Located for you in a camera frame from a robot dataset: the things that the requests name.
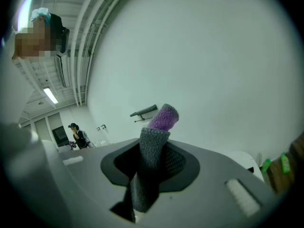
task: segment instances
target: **black shirt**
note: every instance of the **black shirt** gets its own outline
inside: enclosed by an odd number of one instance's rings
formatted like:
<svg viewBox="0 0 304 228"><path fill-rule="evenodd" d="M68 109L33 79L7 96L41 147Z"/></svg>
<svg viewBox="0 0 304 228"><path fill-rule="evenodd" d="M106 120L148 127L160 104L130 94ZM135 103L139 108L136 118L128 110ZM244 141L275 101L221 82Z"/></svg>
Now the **black shirt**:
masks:
<svg viewBox="0 0 304 228"><path fill-rule="evenodd" d="M79 139L77 139L74 134L73 134L73 137L74 137L74 139L75 139L78 147L80 149L86 148L87 147L87 143L86 143L86 141L84 139L84 135L82 134L82 131L78 130L76 134L78 135Z"/></svg>

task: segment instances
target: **backpack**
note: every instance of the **backpack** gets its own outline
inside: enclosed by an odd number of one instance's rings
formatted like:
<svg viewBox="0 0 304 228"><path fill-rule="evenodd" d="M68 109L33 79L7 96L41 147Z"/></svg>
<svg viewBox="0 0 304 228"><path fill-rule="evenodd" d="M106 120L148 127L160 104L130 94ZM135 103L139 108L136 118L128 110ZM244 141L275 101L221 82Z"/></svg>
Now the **backpack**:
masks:
<svg viewBox="0 0 304 228"><path fill-rule="evenodd" d="M86 141L86 143L91 142L85 131L83 131L83 130L78 130L78 131L82 132L82 135L84 136L84 140Z"/></svg>

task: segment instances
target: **gray machine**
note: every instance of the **gray machine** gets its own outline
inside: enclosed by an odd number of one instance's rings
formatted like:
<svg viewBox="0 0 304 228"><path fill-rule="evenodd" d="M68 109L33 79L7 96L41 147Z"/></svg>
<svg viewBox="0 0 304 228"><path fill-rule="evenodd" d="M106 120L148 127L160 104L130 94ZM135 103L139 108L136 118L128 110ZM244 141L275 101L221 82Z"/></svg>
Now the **gray machine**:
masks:
<svg viewBox="0 0 304 228"><path fill-rule="evenodd" d="M54 227L228 226L247 219L241 201L227 187L229 180L238 180L261 209L274 197L230 158L169 140L163 167L167 176L159 197L135 224L111 210L126 199L130 175L136 171L138 139L58 153L52 142L15 125L1 132L7 136L3 146L9 146L1 147L1 157L10 183L26 205Z"/></svg>

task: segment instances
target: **gray fabric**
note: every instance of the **gray fabric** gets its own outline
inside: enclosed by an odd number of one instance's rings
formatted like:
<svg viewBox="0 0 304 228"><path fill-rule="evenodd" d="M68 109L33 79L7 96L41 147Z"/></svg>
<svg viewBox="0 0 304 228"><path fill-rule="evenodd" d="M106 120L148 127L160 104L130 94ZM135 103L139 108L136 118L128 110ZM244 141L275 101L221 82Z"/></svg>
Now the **gray fabric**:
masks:
<svg viewBox="0 0 304 228"><path fill-rule="evenodd" d="M164 104L160 111L153 117L148 128L169 131L174 124L178 122L179 118L180 116L173 106Z"/></svg>
<svg viewBox="0 0 304 228"><path fill-rule="evenodd" d="M133 208L139 212L147 212L158 197L160 157L169 136L164 130L142 128L139 168L130 183Z"/></svg>

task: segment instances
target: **blurred person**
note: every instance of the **blurred person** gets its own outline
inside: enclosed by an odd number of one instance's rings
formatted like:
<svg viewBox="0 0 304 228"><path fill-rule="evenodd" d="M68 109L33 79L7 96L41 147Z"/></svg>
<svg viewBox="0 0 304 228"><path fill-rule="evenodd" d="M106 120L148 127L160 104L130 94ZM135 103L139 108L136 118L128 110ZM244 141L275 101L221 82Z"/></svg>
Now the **blurred person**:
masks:
<svg viewBox="0 0 304 228"><path fill-rule="evenodd" d="M90 139L88 138L87 134L85 131L82 131L79 129L79 126L76 123L71 123L68 126L72 132L73 132L73 137L80 149L83 148L94 148L95 146L92 144Z"/></svg>
<svg viewBox="0 0 304 228"><path fill-rule="evenodd" d="M0 122L17 123L33 92L14 64L19 58L40 61L45 56L55 55L65 29L61 18L46 8L33 10L28 26L20 31L15 31L12 23L9 25L0 41L0 87L4 89L0 98L6 99L0 105Z"/></svg>

